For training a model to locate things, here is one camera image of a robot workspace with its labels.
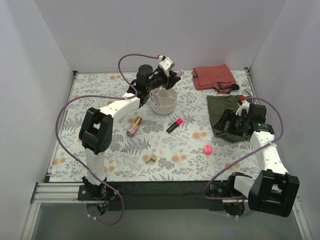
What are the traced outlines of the gold binder clip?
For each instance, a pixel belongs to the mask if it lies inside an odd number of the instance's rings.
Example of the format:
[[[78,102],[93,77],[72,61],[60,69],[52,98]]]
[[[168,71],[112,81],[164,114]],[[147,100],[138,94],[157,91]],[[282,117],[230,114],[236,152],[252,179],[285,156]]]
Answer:
[[[157,156],[152,153],[152,154],[147,158],[147,160],[145,161],[145,163],[146,163],[146,164],[148,164],[148,163],[150,163],[150,162],[155,163],[156,161],[157,161]]]

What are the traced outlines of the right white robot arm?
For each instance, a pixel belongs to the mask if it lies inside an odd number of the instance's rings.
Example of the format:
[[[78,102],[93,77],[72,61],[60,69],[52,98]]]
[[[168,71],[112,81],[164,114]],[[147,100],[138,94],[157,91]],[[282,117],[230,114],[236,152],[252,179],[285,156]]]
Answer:
[[[220,186],[210,186],[214,198],[246,197],[251,210],[288,217],[294,205],[300,181],[284,167],[275,143],[275,132],[266,123],[267,108],[244,101],[234,111],[225,109],[214,129],[233,136],[250,137],[249,142],[256,156],[259,174],[252,178],[234,172]]]

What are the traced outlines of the pink black highlighter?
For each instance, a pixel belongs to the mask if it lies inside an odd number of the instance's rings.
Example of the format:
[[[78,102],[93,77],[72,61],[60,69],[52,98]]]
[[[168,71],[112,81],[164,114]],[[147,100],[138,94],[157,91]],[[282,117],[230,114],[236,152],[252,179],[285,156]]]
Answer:
[[[177,119],[167,130],[167,133],[171,133],[174,129],[179,127],[183,123],[183,119],[179,118]]]

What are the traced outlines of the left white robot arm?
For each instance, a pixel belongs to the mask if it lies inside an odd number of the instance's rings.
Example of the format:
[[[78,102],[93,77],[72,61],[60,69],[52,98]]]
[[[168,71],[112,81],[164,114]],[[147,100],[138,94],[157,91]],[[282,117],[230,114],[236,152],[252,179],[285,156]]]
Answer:
[[[91,107],[86,111],[79,132],[79,139],[86,154],[88,171],[82,178],[86,192],[95,200],[106,196],[104,172],[105,151],[112,142],[113,125],[128,113],[141,108],[155,90],[170,90],[181,79],[183,70],[165,71],[161,67],[153,69],[148,64],[138,68],[136,78],[129,83],[128,90],[121,99],[101,108]]]

